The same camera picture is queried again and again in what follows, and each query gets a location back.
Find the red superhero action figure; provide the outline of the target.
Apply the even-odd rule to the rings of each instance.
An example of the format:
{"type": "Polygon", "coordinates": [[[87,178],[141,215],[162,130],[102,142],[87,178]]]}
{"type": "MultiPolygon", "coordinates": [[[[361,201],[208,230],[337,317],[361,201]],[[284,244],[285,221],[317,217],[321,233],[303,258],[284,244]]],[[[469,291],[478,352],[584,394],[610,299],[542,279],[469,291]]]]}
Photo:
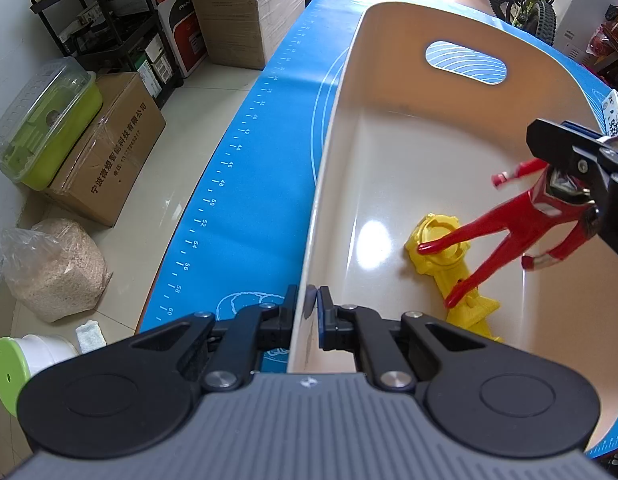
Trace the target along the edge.
{"type": "Polygon", "coordinates": [[[471,290],[516,258],[522,259],[522,268],[526,271],[554,266],[597,233],[598,213],[589,189],[578,178],[571,177],[542,159],[530,159],[517,165],[511,172],[495,174],[491,182],[499,188],[530,174],[540,174],[540,177],[529,190],[438,240],[428,240],[417,246],[417,252],[423,256],[436,255],[453,245],[477,237],[507,232],[501,244],[480,267],[454,285],[446,298],[447,308],[456,307],[471,290]],[[568,222],[574,223],[574,227],[558,245],[537,256],[527,254],[527,250],[548,231],[568,222]]]}

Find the yellow plastic toy key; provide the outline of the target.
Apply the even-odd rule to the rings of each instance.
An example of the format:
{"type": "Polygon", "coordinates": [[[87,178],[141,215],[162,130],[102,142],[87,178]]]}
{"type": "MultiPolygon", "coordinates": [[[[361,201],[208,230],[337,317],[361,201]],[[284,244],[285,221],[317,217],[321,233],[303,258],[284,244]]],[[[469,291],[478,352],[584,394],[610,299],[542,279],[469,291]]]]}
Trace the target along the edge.
{"type": "MultiPolygon", "coordinates": [[[[433,278],[443,299],[447,299],[456,284],[469,277],[470,272],[465,263],[465,256],[470,244],[461,242],[443,249],[436,255],[421,255],[417,251],[417,246],[430,240],[438,240],[455,231],[459,226],[460,221],[457,217],[445,214],[426,214],[417,223],[405,243],[405,251],[415,271],[433,278]]],[[[446,322],[481,337],[502,342],[501,337],[492,334],[487,321],[487,317],[499,307],[499,301],[482,296],[479,290],[474,288],[454,308],[447,310],[446,322]]]]}

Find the beige plastic storage bin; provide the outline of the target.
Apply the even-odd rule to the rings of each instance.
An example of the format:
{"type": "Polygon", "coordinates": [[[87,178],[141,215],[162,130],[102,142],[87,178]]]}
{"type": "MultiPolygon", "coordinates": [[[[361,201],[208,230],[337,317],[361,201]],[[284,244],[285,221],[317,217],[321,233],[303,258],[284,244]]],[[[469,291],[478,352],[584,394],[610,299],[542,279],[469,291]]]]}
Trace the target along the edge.
{"type": "MultiPolygon", "coordinates": [[[[312,287],[386,318],[408,310],[443,316],[434,280],[405,252],[416,224],[428,214],[469,222],[527,190],[530,178],[503,188],[490,179],[529,157],[530,122],[598,129],[606,93],[581,67],[485,18],[415,3],[371,6],[324,142],[291,370],[353,367],[349,356],[319,349],[312,287]]],[[[594,238],[541,271],[513,261],[480,290],[500,305],[492,333],[592,382],[602,414],[590,451],[618,448],[618,256],[594,238]]]]}

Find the white tissue pack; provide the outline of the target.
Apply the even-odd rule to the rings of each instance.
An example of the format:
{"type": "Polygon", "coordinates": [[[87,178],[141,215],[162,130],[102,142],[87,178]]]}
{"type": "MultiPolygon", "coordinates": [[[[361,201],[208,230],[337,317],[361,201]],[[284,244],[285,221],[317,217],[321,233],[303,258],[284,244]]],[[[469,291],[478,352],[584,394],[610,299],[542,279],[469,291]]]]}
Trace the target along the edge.
{"type": "Polygon", "coordinates": [[[605,133],[618,136],[618,91],[612,90],[602,102],[605,133]]]}

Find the green white round stool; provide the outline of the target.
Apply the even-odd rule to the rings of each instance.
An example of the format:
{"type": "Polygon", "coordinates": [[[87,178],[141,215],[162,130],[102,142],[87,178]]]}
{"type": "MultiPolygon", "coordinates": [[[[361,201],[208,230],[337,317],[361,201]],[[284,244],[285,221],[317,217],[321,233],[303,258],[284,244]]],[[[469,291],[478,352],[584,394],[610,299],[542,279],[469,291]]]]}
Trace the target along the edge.
{"type": "Polygon", "coordinates": [[[18,396],[26,382],[46,368],[78,356],[60,336],[26,335],[0,338],[0,401],[16,417],[18,396]]]}

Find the bag of wood shavings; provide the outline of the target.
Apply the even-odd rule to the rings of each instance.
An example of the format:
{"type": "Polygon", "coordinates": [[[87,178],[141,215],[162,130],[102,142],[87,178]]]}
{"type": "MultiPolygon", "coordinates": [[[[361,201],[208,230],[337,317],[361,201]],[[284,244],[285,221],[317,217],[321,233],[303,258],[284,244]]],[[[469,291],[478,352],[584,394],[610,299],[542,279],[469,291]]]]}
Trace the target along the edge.
{"type": "Polygon", "coordinates": [[[46,323],[95,309],[112,277],[100,248],[74,220],[5,229],[0,248],[12,296],[46,323]]]}

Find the blue silicone table mat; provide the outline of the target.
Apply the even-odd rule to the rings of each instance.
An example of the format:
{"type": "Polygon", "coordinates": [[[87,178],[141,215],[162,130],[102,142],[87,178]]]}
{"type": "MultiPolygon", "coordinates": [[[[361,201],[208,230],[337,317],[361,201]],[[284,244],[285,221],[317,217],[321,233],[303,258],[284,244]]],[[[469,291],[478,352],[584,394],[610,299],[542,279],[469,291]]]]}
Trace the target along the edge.
{"type": "Polygon", "coordinates": [[[228,320],[251,304],[278,304],[286,289],[296,286],[294,331],[324,142],[344,66],[364,13],[385,2],[485,18],[556,52],[455,4],[313,0],[256,80],[198,180],[165,252],[140,330],[195,312],[228,320]]]}

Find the brown cardboard box on floor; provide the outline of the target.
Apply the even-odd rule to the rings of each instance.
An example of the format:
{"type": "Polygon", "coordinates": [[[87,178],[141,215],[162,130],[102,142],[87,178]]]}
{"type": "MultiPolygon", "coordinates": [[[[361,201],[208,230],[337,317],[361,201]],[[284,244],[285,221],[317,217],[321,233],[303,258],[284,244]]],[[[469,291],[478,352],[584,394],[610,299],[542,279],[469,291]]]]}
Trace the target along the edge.
{"type": "Polygon", "coordinates": [[[103,105],[44,194],[111,228],[166,122],[136,73],[96,78],[103,105]]]}

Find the green plastic lidded container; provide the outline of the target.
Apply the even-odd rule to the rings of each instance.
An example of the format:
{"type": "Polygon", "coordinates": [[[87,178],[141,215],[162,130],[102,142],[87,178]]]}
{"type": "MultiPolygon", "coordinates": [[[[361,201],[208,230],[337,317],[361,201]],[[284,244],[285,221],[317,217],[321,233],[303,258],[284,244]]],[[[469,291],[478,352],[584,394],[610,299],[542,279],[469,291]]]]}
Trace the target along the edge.
{"type": "Polygon", "coordinates": [[[74,58],[42,66],[0,118],[0,170],[44,190],[103,105],[96,74],[74,58]]]}

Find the large stacked cardboard box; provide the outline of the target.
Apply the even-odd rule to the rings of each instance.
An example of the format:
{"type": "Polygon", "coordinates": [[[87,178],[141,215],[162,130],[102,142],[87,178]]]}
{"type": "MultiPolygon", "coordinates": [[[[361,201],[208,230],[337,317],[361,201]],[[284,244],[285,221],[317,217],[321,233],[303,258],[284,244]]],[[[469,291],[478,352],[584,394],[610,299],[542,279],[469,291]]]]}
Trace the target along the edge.
{"type": "Polygon", "coordinates": [[[261,70],[306,0],[192,0],[210,61],[261,70]]]}

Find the black metal shelf rack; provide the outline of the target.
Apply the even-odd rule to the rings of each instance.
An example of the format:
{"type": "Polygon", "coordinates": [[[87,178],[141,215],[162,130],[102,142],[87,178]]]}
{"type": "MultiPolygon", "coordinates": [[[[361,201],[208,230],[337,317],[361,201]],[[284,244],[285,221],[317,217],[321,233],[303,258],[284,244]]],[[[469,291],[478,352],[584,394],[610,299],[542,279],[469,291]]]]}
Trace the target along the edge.
{"type": "Polygon", "coordinates": [[[159,107],[183,84],[156,0],[30,0],[55,46],[86,70],[134,72],[159,107]]]}

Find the red white appliance box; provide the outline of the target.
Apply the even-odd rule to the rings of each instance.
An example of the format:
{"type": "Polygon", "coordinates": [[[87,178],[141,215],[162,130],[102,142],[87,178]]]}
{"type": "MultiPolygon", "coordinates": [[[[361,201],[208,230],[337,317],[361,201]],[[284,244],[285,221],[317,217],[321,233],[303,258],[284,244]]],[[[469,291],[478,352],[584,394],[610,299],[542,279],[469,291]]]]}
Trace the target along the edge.
{"type": "Polygon", "coordinates": [[[155,0],[156,9],[183,78],[206,56],[201,27],[192,0],[155,0]]]}

